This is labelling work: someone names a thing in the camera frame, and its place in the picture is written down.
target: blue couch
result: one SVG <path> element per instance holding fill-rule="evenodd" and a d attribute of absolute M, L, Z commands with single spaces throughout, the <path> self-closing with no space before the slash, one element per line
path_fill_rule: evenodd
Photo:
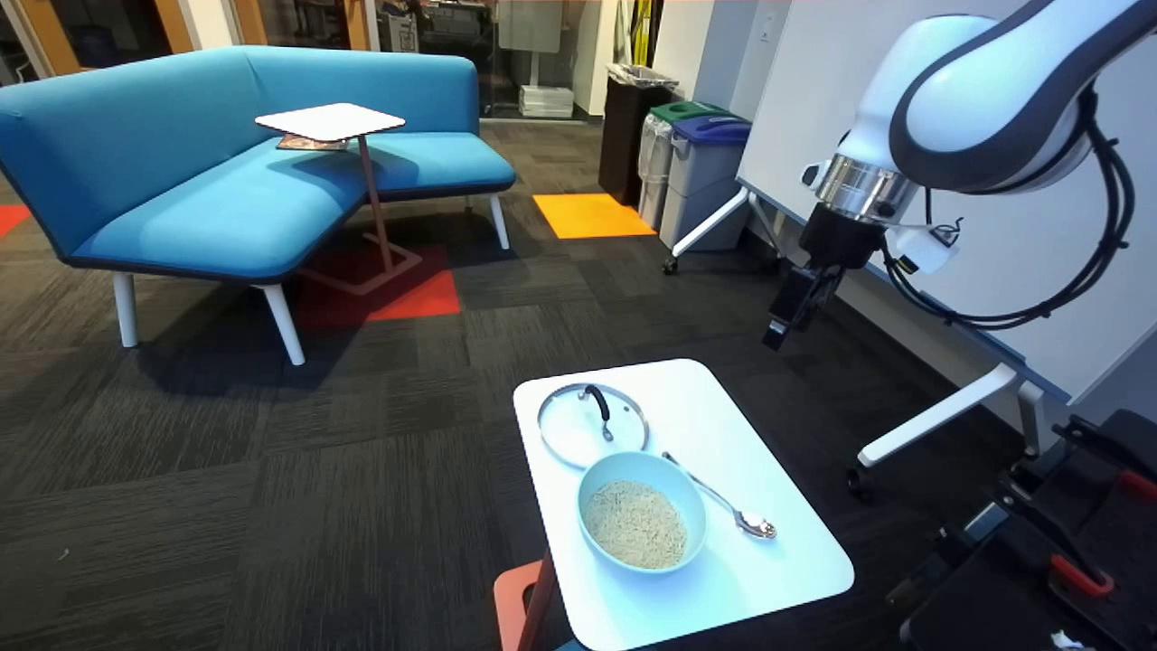
<path fill-rule="evenodd" d="M 254 119 L 355 103 L 404 117 L 372 134 L 380 198 L 488 197 L 510 164 L 478 137 L 466 60 L 308 46 L 229 46 L 0 90 L 0 172 L 55 254 L 113 272 L 124 348 L 136 344 L 135 277 L 251 284 L 293 367 L 299 338 L 281 293 L 361 204 L 352 151 L 281 151 Z"/>

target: metal spoon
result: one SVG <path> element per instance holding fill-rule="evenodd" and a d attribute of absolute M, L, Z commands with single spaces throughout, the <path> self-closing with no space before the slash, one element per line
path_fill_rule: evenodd
<path fill-rule="evenodd" d="M 758 537 L 758 538 L 772 538 L 772 526 L 766 519 L 746 515 L 734 502 L 725 502 L 722 491 L 716 491 L 709 483 L 695 479 L 686 466 L 680 466 L 700 491 L 709 491 L 716 502 L 722 502 L 734 515 L 734 526 L 746 537 Z"/>

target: bowl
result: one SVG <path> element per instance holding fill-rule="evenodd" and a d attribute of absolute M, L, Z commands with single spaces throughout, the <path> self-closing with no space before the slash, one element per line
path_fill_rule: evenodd
<path fill-rule="evenodd" d="M 646 454 L 610 454 L 580 483 L 583 538 L 615 568 L 669 574 L 705 538 L 705 508 L 690 479 Z"/>

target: small white table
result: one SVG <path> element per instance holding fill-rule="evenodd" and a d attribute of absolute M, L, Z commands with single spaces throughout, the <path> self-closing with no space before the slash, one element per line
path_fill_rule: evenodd
<path fill-rule="evenodd" d="M 388 219 L 384 219 L 384 204 L 375 197 L 372 155 L 367 155 L 367 142 L 366 142 L 367 134 L 404 127 L 401 117 L 375 113 L 375 109 L 352 105 L 352 103 L 335 103 L 335 105 L 312 105 L 312 109 L 258 117 L 258 123 L 267 130 L 281 130 L 288 137 L 302 137 L 302 142 L 318 144 L 313 151 L 334 151 L 334 150 L 342 150 L 352 137 L 357 137 L 361 180 L 366 180 L 372 227 L 375 227 L 372 242 L 380 245 L 384 272 L 366 284 L 342 284 L 334 277 L 302 272 L 308 278 L 325 284 L 342 293 L 355 293 L 355 296 L 366 296 L 420 266 L 420 257 L 412 251 L 394 245 L 388 234 Z"/>
<path fill-rule="evenodd" d="M 705 498 L 709 531 L 695 566 L 674 574 L 610 571 L 580 531 L 580 479 L 537 439 L 537 406 L 563 385 L 607 385 L 651 422 L 646 454 L 674 454 L 741 509 L 772 520 L 778 538 L 750 538 Z M 586 648 L 643 648 L 725 621 L 847 592 L 854 566 L 784 466 L 766 454 L 718 381 L 690 362 L 651 362 L 529 381 L 514 392 L 553 574 L 570 632 Z"/>

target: white robotic arm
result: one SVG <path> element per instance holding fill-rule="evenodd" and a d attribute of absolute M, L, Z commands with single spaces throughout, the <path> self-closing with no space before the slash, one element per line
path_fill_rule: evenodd
<path fill-rule="evenodd" d="M 971 197 L 1036 187 L 1088 150 L 1109 150 L 1092 123 L 1092 80 L 1153 25 L 1157 0 L 1030 0 L 1003 23 L 913 23 L 834 155 L 805 175 L 816 207 L 798 245 L 810 261 L 788 272 L 763 339 L 778 348 L 847 268 L 884 251 L 919 186 Z M 951 251 L 953 231 L 929 234 Z"/>

